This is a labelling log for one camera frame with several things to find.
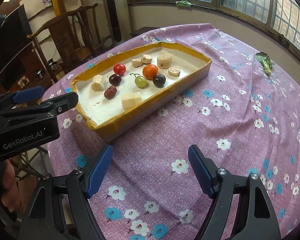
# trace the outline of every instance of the window frame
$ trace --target window frame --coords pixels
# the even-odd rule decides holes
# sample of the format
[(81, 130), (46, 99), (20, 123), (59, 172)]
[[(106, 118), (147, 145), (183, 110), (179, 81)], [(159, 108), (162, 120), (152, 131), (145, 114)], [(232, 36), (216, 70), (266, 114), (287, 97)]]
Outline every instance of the window frame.
[[(140, 4), (140, 3), (149, 3), (149, 2), (156, 2), (156, 3), (162, 2), (163, 4), (169, 2), (170, 4), (171, 2), (176, 2), (181, 0), (127, 0), (127, 1), (128, 4)], [(262, 30), (263, 33), (266, 33), (269, 37), (277, 41), (284, 48), (288, 49), (288, 51), (300, 61), (300, 50), (292, 43), (292, 41), (287, 40), (287, 38), (285, 38), (283, 34), (279, 33), (278, 31), (276, 31), (274, 28), (271, 27), (272, 16), (276, 14), (276, 10), (277, 10), (276, 8), (277, 0), (270, 0), (269, 14), (266, 23), (248, 14), (221, 5), (221, 0), (211, 0), (211, 2), (205, 2), (202, 0), (187, 0), (187, 1), (195, 4), (196, 6), (203, 7), (203, 9), (212, 8), (215, 9), (216, 11), (220, 11), (232, 17), (237, 17), (247, 22), (248, 24), (256, 27), (257, 29)]]

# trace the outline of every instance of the cardboard tray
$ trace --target cardboard tray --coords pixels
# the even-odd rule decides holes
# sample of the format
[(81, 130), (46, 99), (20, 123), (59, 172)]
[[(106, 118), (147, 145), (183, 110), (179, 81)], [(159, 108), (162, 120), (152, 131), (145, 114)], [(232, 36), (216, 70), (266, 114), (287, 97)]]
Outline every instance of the cardboard tray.
[[(148, 80), (145, 88), (138, 88), (134, 83), (135, 76), (130, 74), (142, 75), (146, 65), (133, 68), (131, 60), (141, 57), (142, 54), (149, 54), (153, 57), (152, 64), (157, 65), (157, 57), (165, 52), (172, 54), (172, 65), (180, 67), (180, 76), (172, 77), (167, 69), (159, 69), (159, 74), (166, 77), (163, 88), (155, 87), (151, 80)], [(97, 63), (73, 79), (72, 91), (79, 96), (76, 108), (86, 119), (86, 125), (95, 130), (107, 143), (208, 75), (211, 62), (211, 59), (200, 52), (178, 43), (162, 41), (122, 52)], [(127, 71), (122, 77), (122, 82), (117, 86), (117, 94), (113, 99), (108, 100), (104, 97), (104, 91), (91, 90), (91, 81), (97, 74), (103, 75), (108, 80), (114, 73), (113, 66), (117, 63), (124, 64)], [(142, 102), (124, 111), (121, 97), (133, 92), (141, 93)]]

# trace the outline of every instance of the dark cherry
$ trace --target dark cherry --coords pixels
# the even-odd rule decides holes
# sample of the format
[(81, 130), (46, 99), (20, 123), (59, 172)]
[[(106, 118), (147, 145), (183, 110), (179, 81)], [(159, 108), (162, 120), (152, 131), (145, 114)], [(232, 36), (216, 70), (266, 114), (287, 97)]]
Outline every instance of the dark cherry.
[(166, 83), (166, 77), (164, 75), (155, 75), (152, 82), (156, 87), (161, 88)]
[(121, 76), (119, 74), (113, 74), (109, 77), (109, 83), (113, 86), (117, 86), (121, 83)]
[(112, 99), (114, 98), (116, 93), (117, 93), (117, 88), (115, 86), (111, 86), (105, 91), (104, 95), (106, 99)]

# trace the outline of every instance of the leafy green vegetable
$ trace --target leafy green vegetable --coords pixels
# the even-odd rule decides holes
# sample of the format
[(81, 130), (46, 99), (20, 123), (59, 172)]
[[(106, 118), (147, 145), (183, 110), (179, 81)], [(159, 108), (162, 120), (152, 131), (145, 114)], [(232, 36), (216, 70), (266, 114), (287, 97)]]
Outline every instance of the leafy green vegetable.
[(263, 69), (267, 75), (271, 75), (271, 69), (274, 66), (274, 62), (271, 61), (268, 54), (259, 52), (255, 56), (256, 60), (261, 62)]

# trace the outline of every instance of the table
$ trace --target table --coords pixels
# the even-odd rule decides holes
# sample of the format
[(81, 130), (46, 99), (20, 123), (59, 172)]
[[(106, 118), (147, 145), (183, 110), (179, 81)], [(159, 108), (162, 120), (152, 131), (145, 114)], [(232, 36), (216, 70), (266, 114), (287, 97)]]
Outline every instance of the table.
[[(258, 51), (247, 44), (210, 24), (149, 31), (75, 69), (43, 99), (71, 91), (74, 76), (94, 63), (157, 41), (203, 52), (212, 59), (211, 69), (206, 78), (111, 143), (113, 161), (90, 199), (106, 239), (195, 237), (211, 200), (189, 165), (191, 144), (232, 174), (257, 173), (285, 236), (300, 221), (300, 87), (278, 65), (268, 78), (254, 60)], [(64, 175), (83, 166), (103, 142), (76, 110), (58, 121), (60, 138), (48, 150), (55, 175)], [(224, 238), (230, 235), (235, 211), (233, 205)]]

